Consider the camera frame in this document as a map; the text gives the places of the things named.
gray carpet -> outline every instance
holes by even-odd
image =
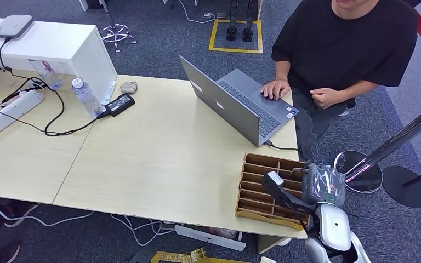
[[[191,2],[184,1],[189,15],[195,19],[202,13],[220,9],[215,7],[216,4],[227,4],[227,1],[200,0],[199,6],[194,7]],[[215,79],[239,68],[258,82],[265,83],[274,75],[271,45],[298,3],[299,0],[265,0],[261,15],[264,53],[242,54],[209,52],[212,23],[198,25],[186,21],[179,5],[170,9],[161,0],[111,0],[109,7],[114,18],[132,28],[138,44],[121,45],[119,54],[113,52],[111,45],[107,45],[107,49],[121,74],[184,79],[185,73],[178,60],[178,55],[183,55]],[[95,24],[99,29],[109,23],[109,17],[103,11],[83,12],[76,0],[0,0],[0,17],[15,13],[31,14],[42,21]],[[315,155],[317,159],[330,163],[342,150],[370,153],[401,128],[401,120],[386,90],[378,88],[359,98],[358,106],[348,116],[335,120],[317,143]],[[401,165],[421,173],[421,164],[411,144],[405,144],[380,163],[382,168],[391,165]],[[351,229],[359,236],[373,262],[421,262],[421,209],[399,205],[384,190],[368,196],[348,193],[344,209],[359,215],[357,220],[351,218]],[[54,222],[85,213],[42,205],[33,215]],[[144,219],[134,219],[134,225],[144,222]],[[138,236],[144,242],[151,235],[150,229],[144,229]],[[123,262],[140,250],[131,232],[102,213],[50,228],[26,220],[19,227],[0,229],[0,245],[12,238],[23,242],[15,260],[17,263]],[[156,238],[150,246],[175,253],[189,253],[205,246],[207,254],[215,258],[259,262],[255,235],[245,234],[243,239],[247,242],[243,252],[175,233]],[[264,255],[277,262],[307,262],[303,241],[299,240],[276,247]]]

black t-shirt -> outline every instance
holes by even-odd
[[[303,0],[274,46],[275,61],[289,61],[288,81],[310,90],[343,90],[360,80],[397,87],[417,40],[417,12],[401,0],[380,0],[366,15],[345,20],[331,0]],[[345,102],[354,107],[355,99]]]

silver laptop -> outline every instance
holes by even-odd
[[[238,69],[215,82],[182,56],[180,60],[196,96],[258,147],[298,113],[282,99],[265,98],[262,85]]]

black cable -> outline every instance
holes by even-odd
[[[294,215],[296,215],[296,218],[298,219],[298,221],[303,226],[304,231],[306,231],[306,235],[308,235],[309,234],[308,233],[308,228],[306,227],[306,225],[304,224],[304,222],[301,220],[301,216],[298,214],[298,211],[296,209],[293,209],[293,207],[288,202],[286,202],[286,203],[289,206],[289,208],[294,211]]]
[[[12,118],[12,119],[14,119],[14,120],[16,120],[16,121],[18,121],[18,122],[20,122],[20,123],[23,123],[23,124],[26,124],[26,125],[29,125],[29,126],[31,126],[31,127],[33,127],[33,128],[35,128],[35,129],[37,129],[37,130],[39,130],[40,132],[44,132],[44,134],[46,135],[46,136],[49,136],[49,137],[54,137],[54,136],[62,136],[62,135],[69,135],[69,134],[72,134],[72,133],[75,133],[75,132],[77,132],[77,131],[80,131],[80,130],[82,130],[82,129],[84,129],[84,128],[86,128],[87,126],[89,126],[89,125],[91,125],[93,122],[95,122],[97,119],[102,119],[102,118],[104,118],[104,117],[107,117],[107,116],[109,116],[110,115],[110,113],[109,113],[109,111],[105,111],[105,112],[103,112],[103,113],[101,113],[99,116],[97,116],[97,118],[95,118],[95,119],[93,119],[92,121],[90,121],[88,124],[86,124],[86,125],[84,125],[84,126],[82,126],[82,127],[80,127],[80,128],[78,128],[78,129],[74,129],[74,130],[68,130],[68,131],[65,131],[65,132],[63,132],[63,133],[58,133],[58,132],[55,132],[55,131],[48,131],[48,129],[49,129],[49,126],[52,124],[52,123],[54,123],[60,116],[62,116],[62,114],[64,113],[64,111],[65,111],[65,104],[64,104],[64,101],[63,101],[63,99],[62,99],[62,97],[59,95],[59,93],[56,91],[56,90],[54,90],[54,89],[52,89],[51,87],[49,87],[49,85],[45,82],[45,81],[43,81],[42,79],[40,79],[40,78],[37,78],[37,77],[30,77],[30,78],[28,78],[28,77],[24,77],[24,76],[20,76],[20,75],[16,75],[16,74],[14,74],[13,72],[12,72],[12,68],[11,67],[8,67],[8,66],[5,66],[4,65],[4,62],[2,61],[2,48],[5,46],[5,44],[7,44],[10,40],[12,40],[10,37],[7,37],[7,38],[5,38],[5,40],[4,40],[4,43],[2,43],[2,45],[1,45],[1,47],[0,47],[0,62],[1,62],[1,66],[2,66],[2,69],[4,69],[4,70],[7,70],[7,71],[9,71],[10,72],[10,74],[12,75],[12,76],[14,76],[14,77],[18,77],[18,78],[24,78],[24,79],[26,79],[25,80],[25,82],[22,84],[22,85],[20,85],[14,92],[12,92],[9,96],[7,96],[4,100],[3,100],[3,102],[7,102],[8,100],[10,100],[11,98],[13,98],[14,97],[14,94],[15,93],[17,93],[28,81],[33,81],[34,83],[36,83],[36,81],[35,81],[35,79],[36,80],[38,80],[38,81],[40,81],[41,83],[43,83],[43,85],[45,85],[45,86],[47,86],[48,87],[48,89],[49,90],[51,90],[52,92],[54,92],[55,93],[55,95],[57,95],[57,97],[59,98],[59,100],[60,100],[60,103],[61,103],[61,105],[62,105],[62,109],[61,109],[61,111],[59,112],[59,114],[57,114],[47,125],[46,125],[46,127],[44,127],[44,130],[42,130],[42,129],[39,129],[38,127],[36,127],[36,126],[34,126],[33,124],[30,124],[30,123],[26,123],[26,122],[23,122],[23,121],[20,121],[20,120],[18,120],[18,119],[16,119],[16,118],[14,118],[14,117],[12,117],[12,116],[10,116],[10,115],[7,115],[7,114],[5,114],[5,113],[3,113],[3,112],[0,112],[0,114],[2,114],[2,115],[5,115],[5,116],[7,116],[7,117],[10,117],[10,118]]]
[[[347,213],[347,212],[345,212],[346,213],[346,215],[350,215],[350,216],[352,216],[353,218],[356,218],[356,220],[358,220],[359,219],[359,216],[357,216],[357,215],[355,215],[355,214],[350,214],[350,213]]]
[[[93,119],[93,120],[92,120],[92,121],[90,121],[88,124],[86,124],[86,125],[84,125],[84,126],[82,126],[82,127],[78,128],[78,129],[73,129],[73,130],[68,130],[68,131],[65,131],[65,132],[63,132],[63,133],[58,133],[58,132],[55,132],[55,131],[47,131],[47,130],[42,130],[42,129],[39,129],[38,127],[36,127],[35,125],[33,125],[33,124],[31,124],[31,123],[27,123],[27,122],[21,121],[21,120],[19,120],[19,119],[17,119],[17,118],[14,118],[14,117],[12,117],[12,116],[10,116],[10,115],[8,115],[8,114],[4,113],[4,112],[1,112],[1,111],[0,111],[0,114],[2,114],[2,115],[4,115],[4,116],[7,116],[7,117],[9,117],[9,118],[11,118],[11,119],[13,119],[13,120],[15,120],[15,121],[17,121],[17,122],[20,122],[20,123],[26,124],[26,125],[28,125],[28,126],[31,126],[31,127],[35,128],[35,129],[37,129],[38,131],[40,131],[40,132],[42,132],[42,133],[45,133],[45,135],[46,135],[46,136],[62,136],[62,135],[69,135],[69,134],[72,134],[72,133],[74,133],[74,132],[77,132],[77,131],[79,131],[79,130],[84,129],[84,128],[86,128],[87,126],[90,126],[93,122],[95,122],[95,121],[96,121],[96,120],[98,120],[98,119],[102,119],[102,118],[107,117],[107,116],[109,116],[109,115],[110,115],[109,111],[105,111],[105,112],[103,112],[102,114],[100,114],[97,118]]]
[[[43,132],[43,133],[44,133],[44,130],[39,129],[38,127],[34,126],[33,124],[23,122],[23,121],[21,121],[21,120],[19,120],[19,119],[16,119],[16,118],[14,118],[14,117],[12,117],[12,116],[10,116],[10,115],[8,115],[8,114],[4,113],[4,112],[0,112],[0,114],[2,114],[2,115],[4,115],[4,116],[7,116],[7,117],[9,117],[9,118],[12,118],[12,119],[14,119],[14,120],[16,120],[16,121],[18,121],[18,122],[20,122],[20,123],[23,123],[23,124],[29,125],[29,126],[31,126],[31,127],[33,127],[33,128],[35,128],[35,129],[39,130],[40,132]]]
[[[275,145],[272,143],[272,141],[270,141],[270,140],[267,140],[267,141],[265,142],[265,144],[267,144],[267,145],[269,145],[269,146],[271,146],[271,147],[273,147],[273,148],[275,148],[275,149],[279,149],[279,150],[291,150],[291,151],[298,151],[298,149],[297,149],[297,148],[281,148],[281,147],[277,147],[277,146],[275,146]]]

black power brick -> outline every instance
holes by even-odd
[[[119,115],[122,111],[135,105],[135,100],[128,94],[123,93],[118,98],[106,105],[106,110],[112,117]]]

